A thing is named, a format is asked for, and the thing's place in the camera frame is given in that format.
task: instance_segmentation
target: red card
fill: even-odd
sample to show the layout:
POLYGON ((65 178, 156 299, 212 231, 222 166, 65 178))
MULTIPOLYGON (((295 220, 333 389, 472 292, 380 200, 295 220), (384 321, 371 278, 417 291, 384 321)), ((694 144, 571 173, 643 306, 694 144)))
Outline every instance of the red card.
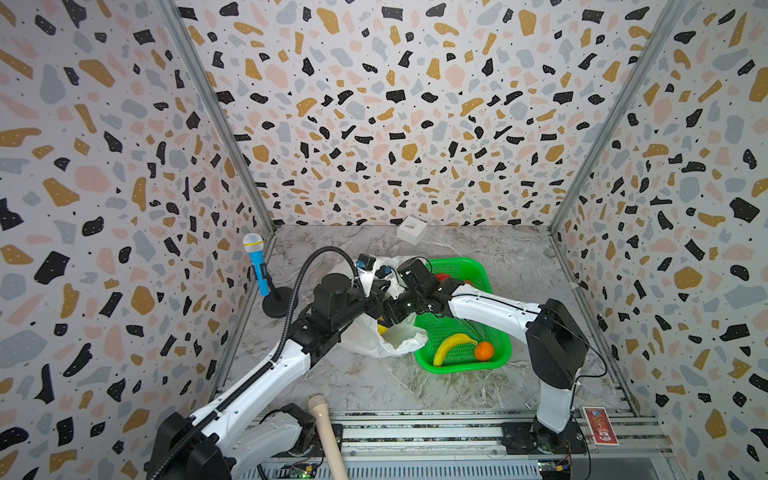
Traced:
POLYGON ((611 426, 611 420, 603 407, 581 407, 581 413, 587 419, 592 439, 597 445, 618 445, 619 440, 611 426))

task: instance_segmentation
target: terrazzo patterned wall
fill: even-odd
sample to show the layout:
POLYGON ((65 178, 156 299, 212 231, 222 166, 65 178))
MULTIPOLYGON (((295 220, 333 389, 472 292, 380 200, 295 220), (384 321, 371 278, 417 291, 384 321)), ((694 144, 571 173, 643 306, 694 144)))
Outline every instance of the terrazzo patterned wall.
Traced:
POLYGON ((180 0, 278 224, 548 223, 661 0, 180 0))
POLYGON ((211 394, 252 207, 153 4, 0 15, 0 477, 143 478, 211 394))
POLYGON ((768 3, 691 2, 557 238, 688 478, 768 478, 768 3))

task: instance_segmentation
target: white box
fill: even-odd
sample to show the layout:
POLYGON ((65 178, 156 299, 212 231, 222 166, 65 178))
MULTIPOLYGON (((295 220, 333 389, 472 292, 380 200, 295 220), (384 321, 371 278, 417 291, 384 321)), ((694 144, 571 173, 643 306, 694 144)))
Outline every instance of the white box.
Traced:
POLYGON ((412 245, 418 245, 427 233, 427 223, 418 218, 408 217, 397 227, 397 237, 412 245))

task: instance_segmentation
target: blue microphone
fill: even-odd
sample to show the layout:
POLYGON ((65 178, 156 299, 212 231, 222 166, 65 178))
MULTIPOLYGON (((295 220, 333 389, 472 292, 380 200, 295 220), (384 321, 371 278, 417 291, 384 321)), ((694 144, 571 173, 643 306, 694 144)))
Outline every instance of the blue microphone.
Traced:
POLYGON ((250 255, 253 268, 256 269, 261 296, 269 295, 270 288, 266 281, 266 265, 264 264, 264 239, 258 233, 249 233, 243 238, 243 247, 250 255))

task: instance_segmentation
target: black cable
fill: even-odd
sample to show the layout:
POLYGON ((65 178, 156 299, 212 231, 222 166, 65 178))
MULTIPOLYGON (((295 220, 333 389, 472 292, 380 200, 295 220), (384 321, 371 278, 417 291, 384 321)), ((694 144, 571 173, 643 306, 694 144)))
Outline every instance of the black cable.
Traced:
MULTIPOLYGON (((537 314, 536 312, 532 312, 530 310, 523 309, 523 308, 521 308, 521 307, 519 307, 517 305, 512 305, 511 303, 507 303, 507 302, 504 302, 502 300, 499 300, 499 299, 496 299, 496 298, 492 298, 490 296, 475 295, 474 293, 460 293, 459 295, 454 295, 453 298, 456 298, 456 297, 459 297, 459 296, 473 296, 475 298, 482 298, 482 299, 485 299, 485 300, 493 300, 493 301, 501 303, 503 305, 510 306, 510 307, 515 308, 517 310, 521 310, 522 312, 537 314)), ((566 327, 565 325, 563 325, 562 323, 558 322, 555 319, 552 319, 552 321, 557 323, 559 326, 563 327, 564 329, 566 329, 573 337, 579 339, 583 344, 585 344, 587 347, 589 347, 589 349, 592 350, 595 353, 595 355, 598 356, 600 361, 603 363, 603 372, 600 375, 579 375, 579 376, 577 376, 574 379, 574 394, 575 394, 576 384, 578 383, 579 379, 599 379, 599 378, 604 377, 604 376, 606 376, 608 374, 608 364, 605 362, 605 359, 600 354, 600 352, 598 352, 592 345, 590 345, 588 341, 582 339, 579 335, 576 335, 573 332, 573 330, 569 329, 568 327, 566 327)), ((571 396, 571 406, 569 408, 570 410, 572 410, 573 407, 574 407, 574 399, 575 398, 576 398, 576 395, 572 395, 571 396)))
POLYGON ((304 275, 306 275, 306 271, 310 268, 310 264, 321 254, 325 252, 337 252, 339 255, 344 257, 344 260, 349 264, 349 268, 352 269, 352 273, 355 279, 355 285, 362 290, 362 284, 360 283, 360 278, 357 273, 357 269, 355 268, 355 264, 352 261, 352 259, 349 257, 349 255, 344 251, 341 250, 338 247, 320 247, 319 249, 315 250, 312 255, 309 256, 309 258, 306 259, 304 264, 301 267, 301 270, 299 270, 299 275, 296 277, 296 284, 293 287, 293 292, 291 293, 290 303, 288 304, 288 313, 286 315, 286 322, 285 326, 283 328, 283 333, 280 336, 280 341, 277 343, 277 348, 275 350, 275 354, 272 355, 272 359, 264 363, 264 365, 253 375, 251 375, 248 380, 243 382, 237 390, 232 392, 228 397, 222 401, 219 405, 216 406, 216 409, 209 413, 205 418, 203 418, 197 425, 195 425, 185 436, 181 438, 178 442, 174 444, 173 447, 168 450, 165 455, 163 455, 163 458, 157 463, 157 467, 155 470, 147 475, 147 480, 158 480, 160 478, 160 475, 165 472, 165 469, 168 468, 170 463, 176 458, 176 455, 178 455, 182 450, 184 450, 187 445, 189 445, 190 441, 198 436, 202 430, 208 426, 213 420, 215 420, 219 414, 223 413, 224 410, 232 404, 232 402, 237 399, 240 395, 243 394, 248 388, 253 385, 261 376, 272 369, 273 364, 277 362, 277 360, 280 359, 280 356, 283 354, 283 348, 285 348, 285 344, 288 341, 288 329, 290 328, 291 320, 293 319, 293 311, 296 309, 296 305, 299 302, 299 288, 301 287, 301 281, 304 278, 304 275))
MULTIPOLYGON (((587 443, 587 437, 584 436, 584 432, 581 430, 581 425, 576 422, 576 418, 573 415, 573 412, 571 413, 571 419, 576 423, 576 426, 578 427, 578 432, 581 434, 581 437, 584 439, 584 444, 587 446, 587 457, 589 458, 589 469, 587 470, 587 476, 582 478, 581 480, 587 480, 589 478, 589 475, 592 475, 592 454, 589 451, 589 444, 587 443)), ((573 475, 573 465, 571 465, 571 475, 573 475)))
POLYGON ((160 475, 165 471, 165 469, 170 465, 170 463, 173 461, 173 459, 176 457, 176 455, 179 454, 182 450, 184 450, 187 447, 187 444, 196 437, 200 432, 209 424, 211 423, 216 417, 218 413, 216 411, 213 411, 209 413, 205 418, 203 418, 200 423, 192 427, 192 429, 187 432, 187 434, 183 437, 181 437, 181 440, 176 442, 176 444, 166 452, 165 455, 163 455, 163 458, 160 460, 160 462, 157 464, 156 469, 154 472, 152 472, 151 475, 147 476, 147 480, 157 480, 160 478, 160 475))
POLYGON ((413 258, 423 258, 424 260, 426 260, 427 263, 429 263, 429 272, 432 273, 434 271, 434 269, 432 268, 432 262, 429 261, 429 258, 424 257, 422 255, 417 255, 413 258))
POLYGON ((304 261, 304 264, 301 266, 299 273, 296 275, 296 283, 293 285, 293 292, 291 292, 290 302, 288 303, 288 313, 286 314, 286 322, 283 327, 283 333, 280 335, 280 341, 277 343, 275 354, 272 355, 272 362, 277 362, 277 360, 280 359, 280 355, 283 354, 283 348, 288 341, 288 330, 290 328, 291 322, 293 321, 293 311, 296 309, 296 305, 299 303, 299 288, 301 287, 301 282, 304 280, 306 271, 310 268, 312 262, 325 252, 336 252, 344 257, 344 260, 346 260, 346 262, 349 264, 349 268, 352 269, 352 274, 355 279, 355 286, 362 290, 362 284, 360 283, 360 277, 357 273, 357 268, 355 267, 352 259, 344 250, 341 250, 338 247, 320 247, 319 249, 312 252, 312 254, 304 261))

